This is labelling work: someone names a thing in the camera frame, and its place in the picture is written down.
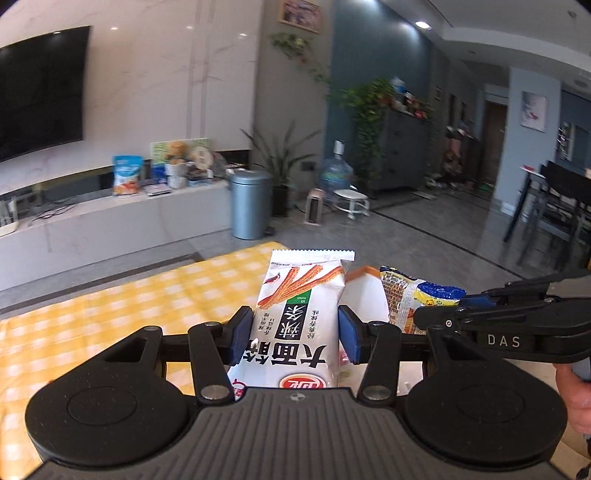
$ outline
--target white stool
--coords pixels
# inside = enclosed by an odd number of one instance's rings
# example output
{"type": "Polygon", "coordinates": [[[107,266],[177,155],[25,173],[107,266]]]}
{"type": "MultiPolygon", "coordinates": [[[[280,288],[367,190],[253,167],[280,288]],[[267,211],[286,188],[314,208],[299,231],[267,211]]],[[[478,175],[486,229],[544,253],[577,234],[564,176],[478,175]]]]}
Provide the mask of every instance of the white stool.
{"type": "Polygon", "coordinates": [[[363,213],[364,215],[369,216],[369,200],[367,195],[357,192],[356,190],[349,189],[335,190],[335,195],[338,197],[336,199],[337,201],[335,202],[335,207],[341,212],[347,212],[348,217],[351,220],[355,220],[356,213],[363,213]],[[341,199],[349,201],[348,209],[339,206],[341,199]],[[357,205],[361,207],[361,210],[355,209],[355,206],[357,205]]]}

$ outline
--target wooden door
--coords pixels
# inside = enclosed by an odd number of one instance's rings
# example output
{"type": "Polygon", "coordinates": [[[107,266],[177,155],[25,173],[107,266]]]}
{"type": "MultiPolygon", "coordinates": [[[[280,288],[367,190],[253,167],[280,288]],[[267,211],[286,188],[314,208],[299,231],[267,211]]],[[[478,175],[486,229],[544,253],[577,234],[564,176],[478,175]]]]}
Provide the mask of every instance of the wooden door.
{"type": "Polygon", "coordinates": [[[483,153],[480,167],[479,181],[496,183],[496,176],[501,165],[503,142],[505,141],[505,122],[507,107],[497,103],[486,103],[486,111],[483,126],[483,153]]]}

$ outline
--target snack bag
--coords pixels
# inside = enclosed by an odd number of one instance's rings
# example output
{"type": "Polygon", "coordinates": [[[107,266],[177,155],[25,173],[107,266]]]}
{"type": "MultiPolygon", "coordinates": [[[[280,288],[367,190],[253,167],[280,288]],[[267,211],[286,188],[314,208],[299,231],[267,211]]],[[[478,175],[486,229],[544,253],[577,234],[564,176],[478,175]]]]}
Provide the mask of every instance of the snack bag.
{"type": "Polygon", "coordinates": [[[144,159],[137,155],[113,157],[113,195],[131,195],[139,192],[139,174],[144,159]]]}
{"type": "Polygon", "coordinates": [[[249,345],[228,371],[237,397],[246,386],[338,386],[342,261],[354,258],[351,251],[273,250],[249,345]]]}
{"type": "Polygon", "coordinates": [[[179,160],[192,160],[191,152],[197,147],[205,147],[205,149],[209,150],[211,148],[210,139],[190,138],[150,144],[152,156],[150,177],[158,183],[166,183],[166,164],[175,165],[179,160]]]}
{"type": "Polygon", "coordinates": [[[413,322],[417,308],[457,305],[466,295],[466,290],[461,288],[442,287],[405,275],[395,268],[381,267],[379,273],[388,300],[390,323],[403,333],[426,333],[425,330],[419,330],[413,322]]]}

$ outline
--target spicy strip snack bag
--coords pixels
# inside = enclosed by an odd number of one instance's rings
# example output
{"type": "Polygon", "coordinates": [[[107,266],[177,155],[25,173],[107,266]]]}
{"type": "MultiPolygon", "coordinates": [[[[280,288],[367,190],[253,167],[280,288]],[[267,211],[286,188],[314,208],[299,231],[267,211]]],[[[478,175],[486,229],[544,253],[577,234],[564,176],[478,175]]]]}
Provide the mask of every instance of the spicy strip snack bag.
{"type": "Polygon", "coordinates": [[[246,386],[338,386],[342,261],[354,259],[352,251],[273,250],[249,345],[228,371],[237,397],[246,386]]]}

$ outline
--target ceiling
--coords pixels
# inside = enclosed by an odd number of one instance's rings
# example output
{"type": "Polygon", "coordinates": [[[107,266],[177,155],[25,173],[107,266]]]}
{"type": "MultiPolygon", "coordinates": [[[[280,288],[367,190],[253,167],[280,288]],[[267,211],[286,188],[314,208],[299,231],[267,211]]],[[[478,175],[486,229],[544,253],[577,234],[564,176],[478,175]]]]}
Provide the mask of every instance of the ceiling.
{"type": "Polygon", "coordinates": [[[421,33],[481,87],[507,86],[518,67],[591,98],[591,13],[577,0],[383,1],[410,23],[429,23],[421,33]]]}
{"type": "Polygon", "coordinates": [[[480,84],[490,83],[499,87],[509,86],[509,68],[506,66],[501,67],[500,65],[470,60],[462,60],[462,62],[480,84]]]}
{"type": "Polygon", "coordinates": [[[430,2],[453,28],[492,30],[536,38],[580,53],[591,51],[591,15],[576,0],[430,2]]]}

